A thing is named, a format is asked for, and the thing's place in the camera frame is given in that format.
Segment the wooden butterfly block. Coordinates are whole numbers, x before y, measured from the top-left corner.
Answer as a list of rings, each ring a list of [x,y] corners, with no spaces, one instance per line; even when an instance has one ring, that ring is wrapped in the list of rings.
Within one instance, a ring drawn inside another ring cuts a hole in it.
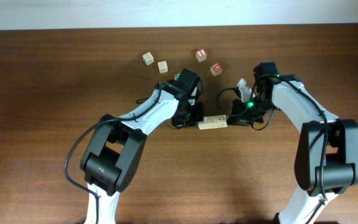
[[[200,129],[208,129],[209,121],[208,117],[204,117],[202,121],[198,122],[198,127]]]

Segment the wooden car picture block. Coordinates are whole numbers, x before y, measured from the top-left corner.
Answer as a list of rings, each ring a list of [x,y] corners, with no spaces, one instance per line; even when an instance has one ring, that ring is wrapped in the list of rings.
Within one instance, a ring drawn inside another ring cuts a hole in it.
[[[226,128],[227,127],[227,117],[225,114],[217,116],[216,121],[217,121],[218,128]]]

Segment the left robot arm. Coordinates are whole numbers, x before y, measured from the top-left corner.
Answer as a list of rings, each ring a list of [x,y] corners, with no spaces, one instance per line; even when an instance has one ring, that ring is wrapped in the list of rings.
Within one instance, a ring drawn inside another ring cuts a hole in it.
[[[80,161],[89,192],[86,223],[114,223],[117,202],[132,182],[148,135],[166,120],[175,129],[196,126],[203,119],[198,101],[202,80],[185,68],[175,80],[158,83],[136,109],[117,118],[104,115]]]

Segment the wooden block red side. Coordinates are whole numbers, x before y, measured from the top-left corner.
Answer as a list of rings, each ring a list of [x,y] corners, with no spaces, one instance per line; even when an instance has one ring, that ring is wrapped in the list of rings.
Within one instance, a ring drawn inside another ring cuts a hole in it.
[[[216,129],[216,128],[218,128],[217,117],[209,116],[208,117],[208,125],[207,125],[207,127],[208,127],[208,129]]]

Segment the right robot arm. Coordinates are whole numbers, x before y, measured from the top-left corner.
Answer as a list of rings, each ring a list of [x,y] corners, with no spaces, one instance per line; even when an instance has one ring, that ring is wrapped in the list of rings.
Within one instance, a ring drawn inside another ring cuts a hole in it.
[[[294,74],[279,74],[273,62],[254,68],[255,83],[241,79],[227,123],[263,124],[266,113],[282,111],[299,131],[296,189],[274,223],[313,223],[326,205],[358,184],[358,124],[321,106]]]

